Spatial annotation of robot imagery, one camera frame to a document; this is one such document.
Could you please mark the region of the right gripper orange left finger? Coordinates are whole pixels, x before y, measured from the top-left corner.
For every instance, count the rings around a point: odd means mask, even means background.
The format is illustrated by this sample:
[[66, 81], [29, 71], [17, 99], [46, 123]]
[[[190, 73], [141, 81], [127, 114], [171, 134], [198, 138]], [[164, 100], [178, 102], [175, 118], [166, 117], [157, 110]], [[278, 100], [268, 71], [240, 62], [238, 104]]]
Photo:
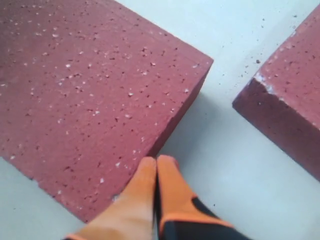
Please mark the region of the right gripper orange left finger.
[[151, 240], [157, 167], [152, 157], [138, 168], [117, 199], [66, 240]]

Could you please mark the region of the right gripper black-backed right finger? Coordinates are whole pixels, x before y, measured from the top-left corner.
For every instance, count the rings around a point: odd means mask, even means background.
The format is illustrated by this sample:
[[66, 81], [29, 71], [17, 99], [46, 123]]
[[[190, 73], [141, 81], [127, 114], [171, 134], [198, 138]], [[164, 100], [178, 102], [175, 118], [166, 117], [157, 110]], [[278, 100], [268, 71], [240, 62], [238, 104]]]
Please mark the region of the right gripper black-backed right finger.
[[168, 155], [157, 160], [156, 205], [160, 240], [248, 240], [232, 224], [208, 209]]

